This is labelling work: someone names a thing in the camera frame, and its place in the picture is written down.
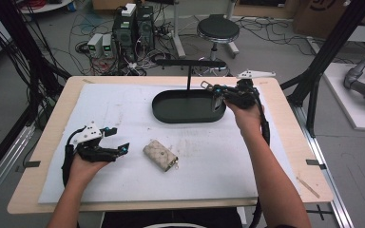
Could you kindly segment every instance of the table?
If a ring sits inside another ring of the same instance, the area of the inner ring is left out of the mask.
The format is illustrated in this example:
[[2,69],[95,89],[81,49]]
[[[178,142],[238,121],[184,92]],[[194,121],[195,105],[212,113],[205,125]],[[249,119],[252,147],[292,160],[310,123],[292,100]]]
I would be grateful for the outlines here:
[[[195,77],[191,85],[199,85],[203,80],[210,84],[234,85],[236,78]],[[41,161],[39,167],[27,168],[10,200],[8,211],[11,214],[49,213],[55,204],[39,204],[38,198],[47,175],[50,159],[59,141],[67,120],[75,106],[84,84],[139,84],[139,85],[185,85],[186,77],[71,77],[53,110],[48,124],[31,161]],[[303,202],[329,202],[333,199],[331,190],[323,177],[319,166],[308,165],[306,160],[314,160],[308,143],[298,126],[298,122],[286,102],[278,82],[273,78],[255,79],[254,84],[260,86],[263,96],[270,106],[270,112],[287,151],[289,162],[298,179],[301,199]],[[212,199],[212,200],[172,200],[151,202],[105,202],[83,203],[81,211],[111,211],[111,210],[144,210],[161,208],[195,208],[254,205],[256,199]]]

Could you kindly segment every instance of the chair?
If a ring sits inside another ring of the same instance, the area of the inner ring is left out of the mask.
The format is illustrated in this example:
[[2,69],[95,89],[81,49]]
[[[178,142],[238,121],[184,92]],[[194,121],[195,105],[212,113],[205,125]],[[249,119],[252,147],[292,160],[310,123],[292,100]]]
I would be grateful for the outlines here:
[[[240,28],[236,23],[224,18],[222,14],[213,14],[198,23],[197,33],[201,38],[213,42],[210,56],[202,57],[200,60],[220,61],[216,57],[218,44],[228,44],[236,40],[239,37]],[[227,76],[230,72],[228,67],[195,67],[194,70],[200,76]]]

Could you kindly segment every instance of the forearm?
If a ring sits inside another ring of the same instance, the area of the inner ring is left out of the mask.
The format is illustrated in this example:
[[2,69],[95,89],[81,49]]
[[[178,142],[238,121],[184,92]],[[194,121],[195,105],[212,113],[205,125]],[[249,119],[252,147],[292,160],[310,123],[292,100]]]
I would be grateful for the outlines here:
[[241,133],[250,151],[259,200],[268,226],[286,224],[310,227],[298,191],[281,168],[259,129],[250,127]]
[[60,197],[47,227],[75,228],[85,187],[69,183]]

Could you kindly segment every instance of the gray floor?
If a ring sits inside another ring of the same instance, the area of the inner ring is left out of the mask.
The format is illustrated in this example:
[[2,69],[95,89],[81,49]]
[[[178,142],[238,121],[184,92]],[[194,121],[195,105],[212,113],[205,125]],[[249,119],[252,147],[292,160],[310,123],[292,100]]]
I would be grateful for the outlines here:
[[[109,13],[94,12],[89,3],[73,13],[67,12],[65,9],[58,9],[38,15],[42,31],[53,48],[55,57],[72,75],[82,75],[86,71],[81,72],[66,52],[72,53],[81,62],[84,69],[89,68],[88,59],[74,51],[74,46],[78,42],[88,40],[88,35],[77,35],[81,34],[81,31],[88,34],[88,28],[82,24],[103,23],[96,32],[104,32],[111,28],[111,18],[112,15]],[[181,19],[181,28],[187,26],[181,34],[195,34],[196,21],[194,17]],[[282,26],[283,24],[275,25],[274,32],[284,34],[286,38],[294,36],[291,23],[287,21],[284,23],[287,27]],[[240,37],[236,41],[240,54],[235,59],[231,58],[224,47],[219,48],[218,56],[230,66],[233,75],[243,72],[247,68],[259,71],[273,70],[277,73],[278,81],[283,83],[302,73],[314,59],[310,47],[303,40],[292,40],[291,44],[298,46],[278,45],[259,38],[259,36],[267,37],[265,28],[256,30],[259,28],[255,25],[247,25],[247,27],[254,33],[241,29]],[[269,35],[271,39],[283,38],[283,35],[273,34],[271,30],[269,30]],[[209,42],[196,36],[183,35],[182,44],[187,59],[207,56],[211,48]],[[356,63],[364,55],[365,47],[349,43],[337,55],[336,61]],[[180,70],[179,67],[167,67],[162,70],[160,67],[156,67],[148,70],[147,74],[185,76],[187,68]],[[287,89],[284,92],[290,94],[291,90]],[[9,59],[4,54],[0,54],[0,142],[26,106],[26,86],[17,76]],[[28,148],[25,149],[0,186],[0,227],[43,227],[49,220],[49,214],[10,215],[6,210],[17,182],[22,176],[22,173],[16,172],[15,169],[21,164],[26,152],[32,147],[40,133],[39,130],[36,131]],[[352,129],[324,80],[321,80],[318,93],[316,134],[354,227],[365,227],[365,131]],[[320,204],[320,206],[322,210],[330,210],[326,204]],[[317,206],[310,204],[307,205],[307,209],[316,210]],[[251,210],[252,208],[246,208],[247,220],[251,220]],[[324,215],[324,220],[319,215],[309,215],[314,227],[337,227],[332,215]],[[98,227],[100,217],[100,213],[81,213],[82,227]]]

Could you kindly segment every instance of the black oval tray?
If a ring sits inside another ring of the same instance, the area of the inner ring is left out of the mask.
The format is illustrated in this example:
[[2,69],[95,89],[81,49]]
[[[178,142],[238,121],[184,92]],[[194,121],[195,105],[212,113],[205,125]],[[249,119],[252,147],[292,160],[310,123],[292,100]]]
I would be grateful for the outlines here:
[[167,124],[211,123],[221,119],[226,105],[212,111],[213,93],[204,89],[167,90],[153,99],[153,115]]

